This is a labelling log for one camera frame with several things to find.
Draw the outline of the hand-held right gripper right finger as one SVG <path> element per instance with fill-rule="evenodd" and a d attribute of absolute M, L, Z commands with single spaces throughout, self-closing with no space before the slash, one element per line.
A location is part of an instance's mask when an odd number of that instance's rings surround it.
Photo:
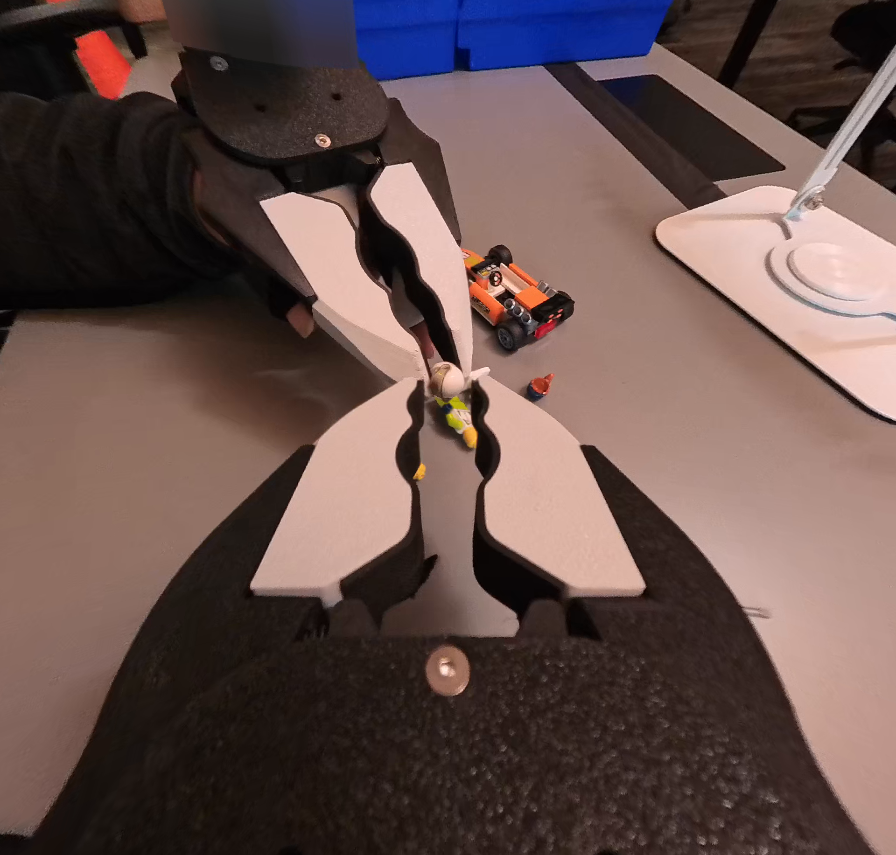
<path fill-rule="evenodd" d="M 476 386 L 475 577 L 532 603 L 637 598 L 646 584 L 577 437 L 505 386 Z"/>

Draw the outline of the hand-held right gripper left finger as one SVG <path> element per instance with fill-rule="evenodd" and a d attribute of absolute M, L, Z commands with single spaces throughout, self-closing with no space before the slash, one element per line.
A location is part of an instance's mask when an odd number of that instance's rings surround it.
<path fill-rule="evenodd" d="M 375 619 L 429 572 L 420 491 L 424 386 L 403 379 L 330 426 L 314 445 L 251 582 L 257 596 L 364 603 Z"/>

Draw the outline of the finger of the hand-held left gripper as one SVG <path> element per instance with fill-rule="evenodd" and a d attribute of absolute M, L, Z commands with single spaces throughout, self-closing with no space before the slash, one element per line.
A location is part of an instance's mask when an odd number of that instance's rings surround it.
<path fill-rule="evenodd" d="M 440 356 L 471 369 L 471 311 L 462 250 L 417 168 L 386 166 L 370 186 L 375 233 Z"/>
<path fill-rule="evenodd" d="M 396 318 L 389 289 L 364 266 L 347 211 L 293 192 L 263 200 L 261 209 L 312 290 L 319 327 L 388 379 L 426 379 L 420 344 Z"/>

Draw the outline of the orange lego race car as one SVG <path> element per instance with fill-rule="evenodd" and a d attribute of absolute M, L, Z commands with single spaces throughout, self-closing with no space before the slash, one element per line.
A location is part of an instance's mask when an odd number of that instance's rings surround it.
<path fill-rule="evenodd" d="M 575 301 L 523 270 L 505 245 L 486 254 L 461 249 L 471 309 L 493 329 L 507 353 L 537 343 L 566 323 Z"/>

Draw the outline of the lime white lego minifigure torso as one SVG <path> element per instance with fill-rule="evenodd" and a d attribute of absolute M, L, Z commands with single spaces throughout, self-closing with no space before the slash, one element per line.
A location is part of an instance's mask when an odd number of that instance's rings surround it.
<path fill-rule="evenodd" d="M 450 361 L 428 361 L 423 359 L 423 368 L 427 371 L 425 386 L 416 388 L 408 401 L 409 414 L 420 428 L 422 406 L 426 399 L 434 401 L 437 413 L 454 430 L 470 450 L 476 449 L 477 432 L 472 420 L 471 409 L 467 404 L 472 385 L 478 379 L 488 376 L 489 368 L 479 368 L 464 372 L 462 368 Z"/>

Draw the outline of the orange striped cone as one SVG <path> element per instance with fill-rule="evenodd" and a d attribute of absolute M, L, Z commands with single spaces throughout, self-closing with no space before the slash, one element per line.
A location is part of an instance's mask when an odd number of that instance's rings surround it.
<path fill-rule="evenodd" d="M 43 0 L 48 27 L 73 45 L 73 61 L 83 83 L 106 98 L 123 94 L 130 59 L 146 55 L 139 29 L 123 19 L 116 0 Z"/>

